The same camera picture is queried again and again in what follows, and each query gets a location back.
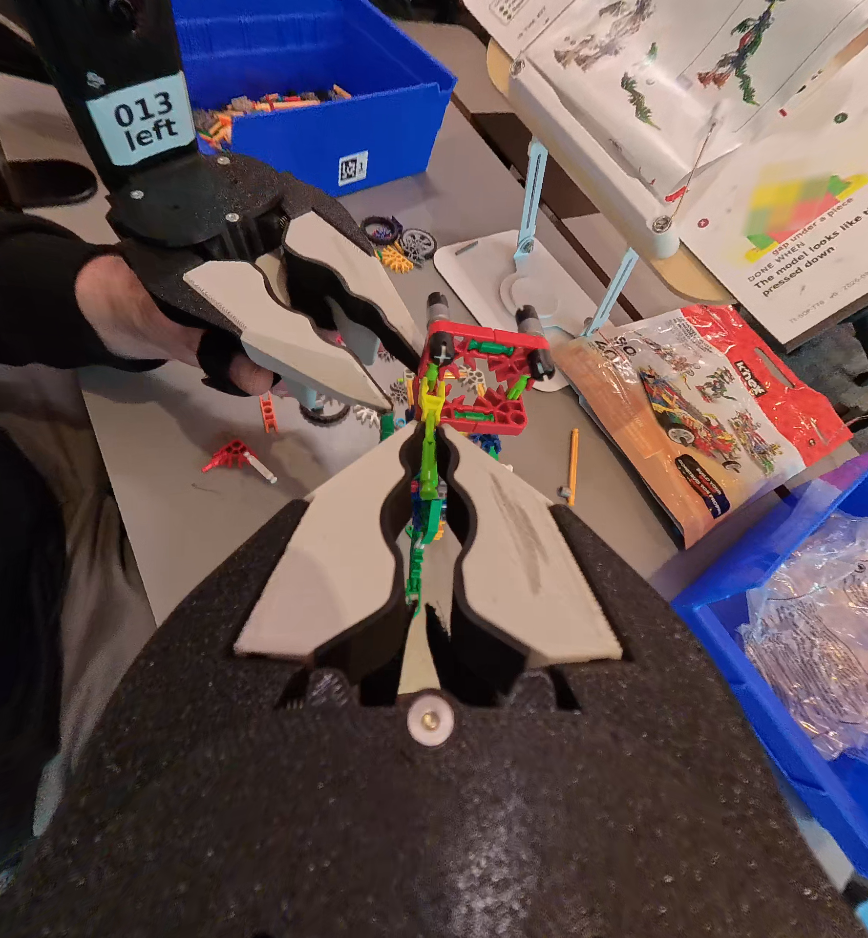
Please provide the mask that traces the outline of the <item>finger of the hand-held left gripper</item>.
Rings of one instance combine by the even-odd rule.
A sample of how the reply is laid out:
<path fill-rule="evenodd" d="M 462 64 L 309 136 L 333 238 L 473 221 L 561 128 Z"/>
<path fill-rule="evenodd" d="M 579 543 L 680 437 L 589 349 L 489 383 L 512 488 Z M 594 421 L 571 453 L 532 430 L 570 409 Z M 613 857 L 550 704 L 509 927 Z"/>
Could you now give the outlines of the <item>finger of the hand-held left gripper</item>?
<path fill-rule="evenodd" d="M 281 375 L 348 405 L 390 412 L 392 402 L 366 365 L 374 363 L 380 340 L 353 322 L 331 300 L 339 345 L 318 333 L 310 317 L 274 296 L 265 273 L 240 261 L 208 261 L 185 272 L 184 282 L 239 331 L 248 358 Z"/>
<path fill-rule="evenodd" d="M 423 333 L 372 248 L 309 211 L 288 222 L 283 264 L 291 308 L 337 332 L 363 365 L 383 346 L 418 369 Z"/>

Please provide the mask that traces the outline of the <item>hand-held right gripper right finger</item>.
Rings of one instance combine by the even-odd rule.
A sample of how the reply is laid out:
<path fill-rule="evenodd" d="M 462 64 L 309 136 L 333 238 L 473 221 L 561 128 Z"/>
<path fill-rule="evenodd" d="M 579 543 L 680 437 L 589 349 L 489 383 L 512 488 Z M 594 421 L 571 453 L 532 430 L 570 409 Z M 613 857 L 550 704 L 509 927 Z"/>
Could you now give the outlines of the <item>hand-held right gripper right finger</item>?
<path fill-rule="evenodd" d="M 554 505 L 454 428 L 449 522 L 461 543 L 455 596 L 475 625 L 539 665 L 618 661 L 622 647 L 552 514 Z"/>

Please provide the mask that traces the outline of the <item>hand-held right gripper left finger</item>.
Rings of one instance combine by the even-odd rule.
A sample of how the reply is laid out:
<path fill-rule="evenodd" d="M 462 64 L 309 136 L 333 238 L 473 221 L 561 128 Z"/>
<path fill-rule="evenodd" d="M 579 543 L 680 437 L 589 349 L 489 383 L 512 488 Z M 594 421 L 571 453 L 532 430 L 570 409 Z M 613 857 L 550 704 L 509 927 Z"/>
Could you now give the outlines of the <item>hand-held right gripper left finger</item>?
<path fill-rule="evenodd" d="M 238 656 L 315 661 L 392 601 L 404 604 L 396 540 L 410 513 L 404 427 L 313 490 L 234 644 Z"/>

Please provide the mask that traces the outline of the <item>colourful construction toy model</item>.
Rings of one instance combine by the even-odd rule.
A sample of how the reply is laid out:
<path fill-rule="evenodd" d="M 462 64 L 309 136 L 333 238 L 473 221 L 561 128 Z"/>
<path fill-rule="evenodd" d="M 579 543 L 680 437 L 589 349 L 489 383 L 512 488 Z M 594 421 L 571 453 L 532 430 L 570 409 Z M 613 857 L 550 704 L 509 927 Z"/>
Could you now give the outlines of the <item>colourful construction toy model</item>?
<path fill-rule="evenodd" d="M 453 322 L 449 314 L 447 299 L 431 293 L 420 373 L 405 370 L 391 385 L 393 416 L 381 416 L 381 441 L 397 429 L 418 424 L 422 455 L 425 429 L 417 397 L 421 378 L 428 377 L 447 384 L 436 430 L 453 428 L 498 460 L 502 438 L 518 436 L 527 427 L 525 393 L 556 374 L 549 343 L 532 307 L 517 311 L 515 332 Z M 415 614 L 421 610 L 426 548 L 440 538 L 447 520 L 447 483 L 440 468 L 440 498 L 431 502 L 419 497 L 420 468 L 421 456 L 410 484 L 411 518 L 405 528 L 409 537 L 405 600 Z"/>

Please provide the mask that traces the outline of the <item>red corner connector assembly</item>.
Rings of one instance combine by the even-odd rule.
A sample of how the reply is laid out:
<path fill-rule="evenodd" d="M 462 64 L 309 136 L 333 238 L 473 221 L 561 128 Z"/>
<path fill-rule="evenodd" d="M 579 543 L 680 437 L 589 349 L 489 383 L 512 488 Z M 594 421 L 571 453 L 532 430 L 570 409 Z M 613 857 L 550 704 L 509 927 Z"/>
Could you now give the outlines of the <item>red corner connector assembly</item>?
<path fill-rule="evenodd" d="M 237 468 L 249 466 L 256 471 L 268 484 L 276 485 L 277 476 L 268 468 L 242 440 L 233 439 L 217 450 L 201 469 L 203 474 L 215 468 Z"/>

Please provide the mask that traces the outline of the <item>lime green rod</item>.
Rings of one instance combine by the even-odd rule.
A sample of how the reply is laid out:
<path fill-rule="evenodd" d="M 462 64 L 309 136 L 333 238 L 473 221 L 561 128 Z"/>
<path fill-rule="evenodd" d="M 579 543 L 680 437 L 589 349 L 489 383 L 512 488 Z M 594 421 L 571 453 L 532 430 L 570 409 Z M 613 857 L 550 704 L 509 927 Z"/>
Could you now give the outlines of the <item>lime green rod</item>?
<path fill-rule="evenodd" d="M 418 493 L 420 499 L 424 502 L 431 502 L 440 498 L 440 474 L 436 436 L 436 427 L 425 426 L 422 443 L 421 468 L 418 474 Z"/>

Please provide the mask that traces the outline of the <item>person's left hand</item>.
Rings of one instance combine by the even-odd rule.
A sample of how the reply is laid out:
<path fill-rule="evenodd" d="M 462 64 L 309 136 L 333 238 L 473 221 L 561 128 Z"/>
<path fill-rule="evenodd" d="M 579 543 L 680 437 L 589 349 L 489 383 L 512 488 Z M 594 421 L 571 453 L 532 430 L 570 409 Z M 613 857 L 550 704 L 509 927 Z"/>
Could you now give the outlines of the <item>person's left hand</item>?
<path fill-rule="evenodd" d="M 179 361 L 199 368 L 203 329 L 174 322 L 117 254 L 101 254 L 76 276 L 76 304 L 116 357 Z"/>

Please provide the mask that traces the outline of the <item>pile of small toy pieces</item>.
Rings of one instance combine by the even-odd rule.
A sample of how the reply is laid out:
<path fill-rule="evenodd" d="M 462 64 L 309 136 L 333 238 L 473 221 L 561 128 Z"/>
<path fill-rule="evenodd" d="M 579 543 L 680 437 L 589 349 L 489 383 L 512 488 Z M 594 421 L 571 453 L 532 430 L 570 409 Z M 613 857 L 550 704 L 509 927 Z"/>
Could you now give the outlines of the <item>pile of small toy pieces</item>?
<path fill-rule="evenodd" d="M 258 99 L 247 96 L 234 97 L 211 109 L 194 107 L 193 126 L 202 144 L 215 151 L 224 152 L 232 148 L 235 124 L 244 116 L 296 111 L 352 98 L 353 96 L 339 85 L 316 91 L 271 92 Z"/>

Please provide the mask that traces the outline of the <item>blue storage bin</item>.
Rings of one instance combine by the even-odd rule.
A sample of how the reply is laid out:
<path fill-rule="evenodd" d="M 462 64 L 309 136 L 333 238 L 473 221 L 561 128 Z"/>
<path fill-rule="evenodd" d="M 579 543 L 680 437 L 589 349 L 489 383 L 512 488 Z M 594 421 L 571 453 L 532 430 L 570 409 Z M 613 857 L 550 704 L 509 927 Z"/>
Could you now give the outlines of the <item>blue storage bin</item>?
<path fill-rule="evenodd" d="M 451 71 L 371 2 L 172 2 L 194 107 L 339 85 L 353 98 L 244 116 L 232 148 L 333 196 L 424 172 L 455 88 Z M 362 184 L 338 160 L 369 151 Z"/>
<path fill-rule="evenodd" d="M 868 453 L 823 477 L 831 491 L 800 507 L 809 484 L 771 508 L 673 601 L 739 699 L 771 762 L 810 814 L 868 880 L 868 764 L 850 755 L 826 760 L 756 671 L 743 650 L 747 593 L 773 572 L 835 510 L 868 517 Z"/>

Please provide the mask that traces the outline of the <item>printed toy packaging bag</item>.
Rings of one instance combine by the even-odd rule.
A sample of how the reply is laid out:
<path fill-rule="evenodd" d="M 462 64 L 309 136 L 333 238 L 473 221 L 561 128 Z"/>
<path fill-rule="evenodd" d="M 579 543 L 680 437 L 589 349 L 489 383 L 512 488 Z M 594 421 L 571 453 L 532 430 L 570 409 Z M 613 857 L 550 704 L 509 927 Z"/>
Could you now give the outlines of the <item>printed toy packaging bag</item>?
<path fill-rule="evenodd" d="M 686 548 L 851 439 L 733 307 L 606 323 L 553 358 Z"/>

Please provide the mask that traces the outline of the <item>clear plastic wrap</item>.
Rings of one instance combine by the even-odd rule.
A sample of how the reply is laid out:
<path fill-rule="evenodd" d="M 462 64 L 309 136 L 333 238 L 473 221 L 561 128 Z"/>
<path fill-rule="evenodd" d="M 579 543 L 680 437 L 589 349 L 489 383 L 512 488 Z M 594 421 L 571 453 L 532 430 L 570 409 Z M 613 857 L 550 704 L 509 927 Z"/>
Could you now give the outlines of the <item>clear plastic wrap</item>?
<path fill-rule="evenodd" d="M 746 600 L 750 663 L 824 759 L 868 765 L 868 517 L 833 512 Z"/>

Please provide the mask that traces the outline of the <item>person's black garment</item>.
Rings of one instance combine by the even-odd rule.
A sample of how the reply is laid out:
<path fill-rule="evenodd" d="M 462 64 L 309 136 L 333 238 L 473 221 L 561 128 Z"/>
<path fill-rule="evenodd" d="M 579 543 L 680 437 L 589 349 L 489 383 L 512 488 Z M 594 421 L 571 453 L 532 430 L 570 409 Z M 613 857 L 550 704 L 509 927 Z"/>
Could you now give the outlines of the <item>person's black garment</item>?
<path fill-rule="evenodd" d="M 65 565 L 62 509 L 0 429 L 0 867 L 29 840 L 61 747 Z"/>

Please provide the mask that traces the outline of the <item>white and blue document stand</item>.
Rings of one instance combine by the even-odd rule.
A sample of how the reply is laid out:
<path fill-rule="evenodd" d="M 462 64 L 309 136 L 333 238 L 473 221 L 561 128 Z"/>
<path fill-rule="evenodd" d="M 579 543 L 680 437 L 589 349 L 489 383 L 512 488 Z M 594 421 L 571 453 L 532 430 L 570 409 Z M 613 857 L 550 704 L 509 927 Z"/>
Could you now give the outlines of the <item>white and blue document stand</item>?
<path fill-rule="evenodd" d="M 510 110 L 517 119 L 547 151 L 548 168 L 552 171 L 550 182 L 550 195 L 545 196 L 547 205 L 552 216 L 560 221 L 573 219 L 581 216 L 595 216 L 598 219 L 606 220 L 612 229 L 615 230 L 617 237 L 622 241 L 625 247 L 634 250 L 642 261 L 645 261 L 653 270 L 655 276 L 662 282 L 670 292 L 694 302 L 703 302 L 707 304 L 729 304 L 733 302 L 730 292 L 721 285 L 721 282 L 709 272 L 709 269 L 697 259 L 694 253 L 687 248 L 680 240 L 678 221 L 674 218 L 679 201 L 667 203 L 656 197 L 650 189 L 637 176 L 637 172 L 631 168 L 624 167 L 618 154 L 611 146 L 600 144 L 615 159 L 617 164 L 630 176 L 638 179 L 643 187 L 655 197 L 660 209 L 665 215 L 673 217 L 674 225 L 677 228 L 677 234 L 680 241 L 678 252 L 666 260 L 648 260 L 631 248 L 621 233 L 604 217 L 603 214 L 592 204 L 591 200 L 581 192 L 581 189 L 570 179 L 567 172 L 557 163 L 545 145 L 533 135 L 532 131 L 522 122 L 513 111 L 508 100 L 509 86 L 509 67 L 514 58 L 507 53 L 498 41 L 491 39 L 487 44 L 487 70 L 489 78 L 497 88 L 498 92 L 507 100 Z"/>

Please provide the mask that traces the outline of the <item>clear picture sleeve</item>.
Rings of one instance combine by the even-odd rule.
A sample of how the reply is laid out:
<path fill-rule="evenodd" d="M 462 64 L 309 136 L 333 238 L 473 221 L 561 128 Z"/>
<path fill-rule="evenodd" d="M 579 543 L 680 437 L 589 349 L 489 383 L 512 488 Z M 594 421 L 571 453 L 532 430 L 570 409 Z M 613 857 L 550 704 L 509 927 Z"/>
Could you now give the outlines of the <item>clear picture sleeve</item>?
<path fill-rule="evenodd" d="M 758 138 L 868 28 L 868 1 L 572 2 L 527 60 L 658 197 Z"/>

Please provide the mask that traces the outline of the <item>white instruction board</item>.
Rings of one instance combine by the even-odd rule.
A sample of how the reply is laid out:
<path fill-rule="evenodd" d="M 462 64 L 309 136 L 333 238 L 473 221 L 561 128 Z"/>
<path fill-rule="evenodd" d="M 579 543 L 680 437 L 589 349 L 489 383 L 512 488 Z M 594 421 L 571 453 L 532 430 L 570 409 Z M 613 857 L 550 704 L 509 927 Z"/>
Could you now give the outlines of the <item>white instruction board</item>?
<path fill-rule="evenodd" d="M 530 45 L 571 3 L 465 6 L 490 40 L 528 62 Z M 803 341 L 863 299 L 868 28 L 758 138 L 696 163 L 680 189 L 660 199 L 679 201 L 680 240 L 781 345 Z"/>

